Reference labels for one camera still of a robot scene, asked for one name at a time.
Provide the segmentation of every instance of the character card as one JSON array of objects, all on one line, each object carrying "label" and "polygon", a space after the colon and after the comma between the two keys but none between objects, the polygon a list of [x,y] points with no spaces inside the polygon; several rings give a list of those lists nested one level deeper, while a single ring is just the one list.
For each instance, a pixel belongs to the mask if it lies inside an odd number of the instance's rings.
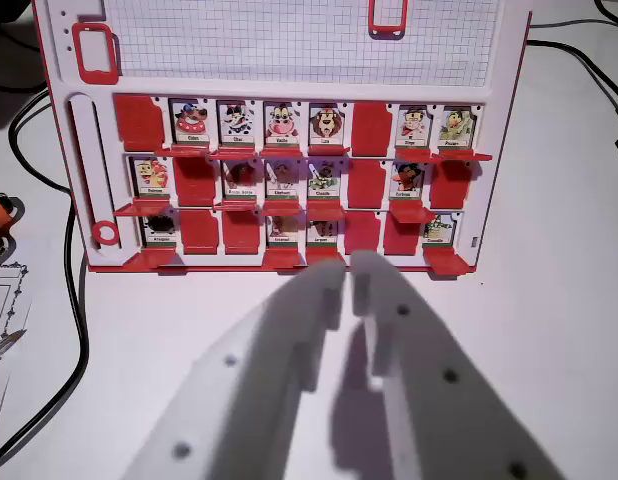
[{"label": "character card", "polygon": [[338,222],[318,220],[309,222],[308,247],[335,247],[338,242]]},{"label": "character card", "polygon": [[267,198],[278,200],[298,198],[300,171],[296,160],[269,160],[265,168]]},{"label": "character card", "polygon": [[440,148],[471,148],[475,124],[471,108],[445,108],[438,146]]},{"label": "character card", "polygon": [[171,109],[171,124],[176,143],[203,144],[209,143],[207,133],[207,109],[197,100],[169,100]]},{"label": "character card", "polygon": [[422,244],[427,247],[452,247],[459,214],[441,213],[425,225]]},{"label": "character card", "polygon": [[161,157],[129,157],[138,197],[169,197],[167,161]]},{"label": "character card", "polygon": [[424,176],[417,163],[393,162],[389,200],[419,200]]},{"label": "character card", "polygon": [[345,117],[334,104],[309,106],[309,144],[342,145]]},{"label": "character card", "polygon": [[254,111],[246,102],[218,102],[220,143],[230,147],[254,145],[253,118]]},{"label": "character card", "polygon": [[300,143],[299,115],[291,102],[265,103],[265,144],[295,146]]},{"label": "character card", "polygon": [[225,198],[256,198],[256,168],[248,160],[222,162],[222,185]]},{"label": "character card", "polygon": [[426,148],[431,133],[431,117],[424,105],[401,105],[398,111],[396,148]]},{"label": "character card", "polygon": [[168,214],[141,217],[140,232],[142,240],[147,247],[175,247],[176,246],[176,221],[173,210]]},{"label": "character card", "polygon": [[296,217],[267,217],[267,242],[270,247],[298,245]]},{"label": "character card", "polygon": [[334,162],[309,162],[310,178],[307,182],[309,198],[334,198],[340,196],[340,170]]}]

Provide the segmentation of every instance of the paper sheet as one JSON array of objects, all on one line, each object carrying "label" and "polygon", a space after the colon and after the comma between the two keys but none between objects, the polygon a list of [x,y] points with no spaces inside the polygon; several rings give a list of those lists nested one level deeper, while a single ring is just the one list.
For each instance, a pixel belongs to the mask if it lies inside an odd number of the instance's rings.
[{"label": "paper sheet", "polygon": [[[31,306],[28,274],[26,265],[15,263],[0,267],[0,340],[3,335],[25,327]],[[12,351],[10,349],[5,353],[5,358],[0,358],[0,411],[9,382],[12,363],[9,352]]]},{"label": "paper sheet", "polygon": [[[482,86],[500,0],[411,0],[403,38],[369,0],[104,0],[127,76]],[[376,0],[397,25],[402,0]]]}]

